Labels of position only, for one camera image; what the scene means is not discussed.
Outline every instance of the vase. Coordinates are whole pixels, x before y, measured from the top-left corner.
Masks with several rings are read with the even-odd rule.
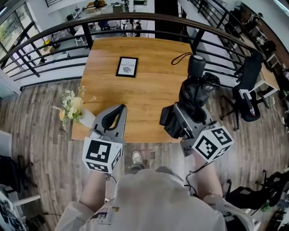
[[[82,110],[82,119],[79,120],[84,126],[92,128],[93,122],[95,120],[95,115],[92,114],[89,110]]]

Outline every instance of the desk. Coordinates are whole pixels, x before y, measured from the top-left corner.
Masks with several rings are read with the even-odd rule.
[[[243,37],[243,36],[242,36],[242,38],[248,46],[255,48],[254,44],[249,39],[247,39],[246,37]],[[241,47],[241,49],[243,49],[244,52],[248,52],[248,50],[243,48],[243,47]],[[255,84],[252,91],[254,91],[255,89],[257,89],[258,87],[260,87],[263,84],[266,84],[266,85],[273,88],[270,92],[268,92],[267,94],[264,95],[264,98],[269,97],[270,95],[272,95],[275,92],[280,90],[275,75],[266,68],[264,63],[262,63],[260,75],[259,75],[259,77],[257,79],[257,83]]]
[[[126,142],[177,142],[159,125],[163,107],[178,101],[187,78],[189,57],[171,65],[177,56],[191,52],[187,43],[155,38],[116,37],[95,40],[84,69],[84,108],[94,115],[116,104],[126,104]],[[120,56],[139,58],[136,78],[117,77]],[[83,140],[89,128],[73,122],[72,139]]]
[[[82,35],[82,34],[84,35],[84,30],[83,30],[83,27],[80,26],[79,29],[77,30],[77,32],[75,33],[75,35],[77,36],[77,35]],[[86,44],[86,43],[83,41],[83,38],[82,38],[82,37],[76,38],[76,39],[75,39],[75,42],[76,42],[76,45],[77,45],[77,46],[78,46],[78,42],[82,42],[83,45]]]
[[[259,37],[259,38],[263,39],[264,41],[267,41],[266,35],[258,27],[255,27],[254,29],[252,29],[250,31],[250,33],[252,34],[252,37],[254,37],[254,38]]]

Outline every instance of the printed logo on shirt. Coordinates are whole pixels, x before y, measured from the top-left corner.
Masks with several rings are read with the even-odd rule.
[[[88,222],[94,222],[98,225],[111,225],[114,213],[118,212],[119,207],[102,208],[96,212]]]

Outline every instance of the sleeve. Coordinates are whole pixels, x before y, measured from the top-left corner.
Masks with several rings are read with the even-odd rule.
[[[243,226],[243,229],[238,230],[254,230],[252,217],[246,214],[244,210],[239,209],[227,202],[221,196],[210,194],[205,196],[203,201],[211,206],[214,210],[222,213],[228,231],[237,230],[236,228],[240,226]]]
[[[55,231],[79,231],[86,221],[94,214],[79,202],[70,202],[58,222]]]

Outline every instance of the flower bouquet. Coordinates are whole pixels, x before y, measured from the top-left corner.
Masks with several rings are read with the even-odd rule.
[[[85,87],[79,87],[79,91],[81,91],[81,96],[75,96],[74,91],[66,89],[64,90],[62,87],[58,86],[58,93],[61,95],[62,99],[62,108],[57,106],[52,106],[52,108],[59,110],[59,118],[62,122],[62,127],[64,131],[67,129],[67,123],[69,120],[74,120],[77,122],[82,122],[84,117],[84,93]]]

